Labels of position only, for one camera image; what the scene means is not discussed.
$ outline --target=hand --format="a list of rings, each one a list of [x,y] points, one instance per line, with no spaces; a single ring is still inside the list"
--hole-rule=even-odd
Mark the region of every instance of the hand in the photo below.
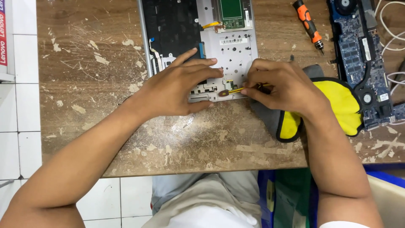
[[[196,52],[197,49],[194,48],[178,56],[169,67],[149,78],[140,90],[130,97],[141,102],[138,106],[141,106],[148,119],[157,116],[187,116],[214,105],[211,101],[188,102],[190,91],[199,82],[224,76],[222,68],[209,67],[217,63],[215,58],[193,59],[184,63]]]
[[[297,112],[303,117],[319,114],[325,108],[330,109],[329,100],[294,61],[255,59],[247,77],[246,88],[241,93],[270,109]],[[271,84],[271,93],[267,95],[252,88],[257,83]]]

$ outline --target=person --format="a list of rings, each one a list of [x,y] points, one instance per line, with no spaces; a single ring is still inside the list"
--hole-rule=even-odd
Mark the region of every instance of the person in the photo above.
[[[76,203],[102,176],[125,141],[157,116],[185,116],[212,107],[188,102],[207,78],[223,77],[216,59],[180,55],[115,111],[62,148],[14,195],[0,227],[84,227]],[[318,226],[383,227],[367,175],[329,100],[295,62],[256,59],[242,94],[268,108],[297,112],[307,131],[309,165],[319,188]],[[269,83],[269,95],[256,90]],[[144,227],[260,227],[257,171],[153,177],[153,214]]]

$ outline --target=white tile wall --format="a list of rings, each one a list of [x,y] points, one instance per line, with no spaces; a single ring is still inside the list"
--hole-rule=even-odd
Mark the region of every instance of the white tile wall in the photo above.
[[[84,221],[86,228],[121,228],[121,218]]]
[[[8,184],[2,188],[0,188],[0,219],[3,217],[4,213],[9,206],[11,198],[13,198],[14,194],[18,191],[21,187],[21,183],[19,180],[15,180],[14,183]]]
[[[16,84],[0,84],[0,180],[15,182],[0,188],[0,219],[42,163],[36,1],[6,0],[6,7],[11,3],[6,26],[14,42],[9,64],[15,60]],[[20,175],[25,179],[17,180]],[[151,177],[100,179],[77,203],[86,228],[140,228],[151,218],[151,186]]]
[[[17,132],[0,133],[0,180],[20,176]]]
[[[152,177],[121,178],[122,217],[152,215]]]
[[[38,84],[16,84],[18,131],[41,131]]]
[[[0,84],[0,132],[17,131],[15,85]]]
[[[20,173],[24,178],[31,175],[42,165],[41,132],[21,132],[18,134],[20,154]]]
[[[36,35],[35,0],[13,0],[13,33]]]
[[[141,228],[150,218],[152,216],[122,218],[122,228]]]
[[[83,220],[121,218],[119,178],[100,179],[77,203]]]
[[[15,82],[38,83],[37,38],[14,35]]]

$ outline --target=scratched table surface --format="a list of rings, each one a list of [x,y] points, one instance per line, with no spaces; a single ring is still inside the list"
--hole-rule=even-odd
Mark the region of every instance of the scratched table surface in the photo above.
[[[322,66],[337,77],[325,1],[307,0],[323,36],[325,56],[310,43],[290,1],[253,0],[260,58],[304,67]],[[384,13],[388,27],[405,30],[400,7]],[[111,113],[146,80],[135,0],[37,0],[40,113],[43,161]],[[386,43],[390,36],[381,27]],[[394,42],[392,47],[402,47]],[[405,52],[387,51],[387,72],[397,71]],[[404,100],[405,88],[393,97]],[[405,125],[362,131],[351,138],[363,163],[405,161]],[[104,177],[307,166],[300,140],[276,142],[252,112],[248,99],[223,101],[183,117],[147,121],[125,143]]]

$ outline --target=gray pants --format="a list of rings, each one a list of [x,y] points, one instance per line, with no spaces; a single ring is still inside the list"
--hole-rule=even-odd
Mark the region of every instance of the gray pants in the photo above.
[[[237,200],[248,203],[257,203],[260,198],[257,175],[257,170],[218,173],[229,192]],[[155,215],[164,203],[206,176],[207,174],[204,173],[153,176],[152,214]]]

